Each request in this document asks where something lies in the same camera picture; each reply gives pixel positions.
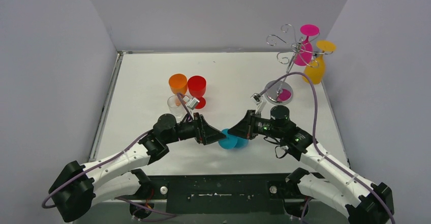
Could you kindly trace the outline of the blue wine glass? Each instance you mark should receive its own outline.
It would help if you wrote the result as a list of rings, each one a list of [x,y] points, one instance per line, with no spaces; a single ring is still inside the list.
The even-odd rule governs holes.
[[[225,139],[219,140],[218,144],[223,149],[242,149],[245,148],[249,141],[228,133],[228,129],[223,129],[222,133],[226,136]]]

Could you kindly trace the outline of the clear wine glass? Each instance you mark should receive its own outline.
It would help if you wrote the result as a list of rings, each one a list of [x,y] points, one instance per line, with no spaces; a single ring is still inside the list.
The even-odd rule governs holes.
[[[177,121],[182,120],[186,115],[186,111],[176,95],[173,95],[168,98],[167,105],[170,110],[170,113],[175,116]]]

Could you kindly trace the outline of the red wine glass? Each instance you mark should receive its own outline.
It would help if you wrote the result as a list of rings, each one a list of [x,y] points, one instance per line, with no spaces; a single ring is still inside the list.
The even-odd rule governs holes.
[[[206,80],[202,76],[192,76],[188,80],[189,93],[199,100],[196,109],[202,109],[206,105],[204,94],[206,92]]]

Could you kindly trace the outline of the orange wine glass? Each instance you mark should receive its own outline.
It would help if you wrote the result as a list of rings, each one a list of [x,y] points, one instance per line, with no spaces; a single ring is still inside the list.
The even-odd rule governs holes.
[[[172,75],[168,80],[168,84],[174,95],[177,95],[178,93],[186,95],[188,91],[188,80],[184,74]]]

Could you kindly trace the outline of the yellow wine glass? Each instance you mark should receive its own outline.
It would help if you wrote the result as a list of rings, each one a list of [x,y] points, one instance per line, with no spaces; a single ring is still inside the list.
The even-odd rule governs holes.
[[[310,78],[310,81],[313,84],[321,83],[324,77],[326,70],[324,54],[330,54],[336,50],[336,45],[333,42],[327,40],[318,40],[316,42],[316,46],[321,50],[321,54],[312,60],[309,63],[309,66],[306,66],[303,71],[303,73]]]

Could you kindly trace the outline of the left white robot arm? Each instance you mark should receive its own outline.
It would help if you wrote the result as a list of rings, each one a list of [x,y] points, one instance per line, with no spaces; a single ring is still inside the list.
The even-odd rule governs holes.
[[[99,188],[107,199],[124,196],[125,190],[138,199],[149,196],[151,185],[142,179],[144,173],[140,167],[150,165],[168,152],[168,144],[195,139],[199,144],[207,145],[226,136],[209,125],[203,115],[194,113],[191,121],[177,123],[172,114],[163,114],[153,128],[135,139],[123,151],[97,162],[80,164],[72,161],[65,165],[49,189],[48,198],[52,199],[64,222],[72,222],[82,217],[97,201],[102,201]],[[115,178],[125,175],[136,176],[136,181],[121,183],[122,189],[113,190],[108,184],[116,184]]]

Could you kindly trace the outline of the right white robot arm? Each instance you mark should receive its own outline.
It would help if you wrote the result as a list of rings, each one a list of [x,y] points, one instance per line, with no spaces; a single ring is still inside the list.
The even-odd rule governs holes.
[[[316,199],[341,213],[349,223],[395,223],[390,187],[383,182],[375,184],[343,165],[314,136],[290,120],[287,107],[273,107],[269,119],[248,110],[228,133],[247,140],[258,135],[271,138],[285,154],[322,175],[317,178],[306,169],[297,168],[285,179],[291,197]]]

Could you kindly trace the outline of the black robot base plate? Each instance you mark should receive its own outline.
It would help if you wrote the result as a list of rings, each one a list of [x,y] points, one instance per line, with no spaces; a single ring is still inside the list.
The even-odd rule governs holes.
[[[129,200],[166,205],[172,214],[293,214],[308,197],[286,173],[150,176]]]

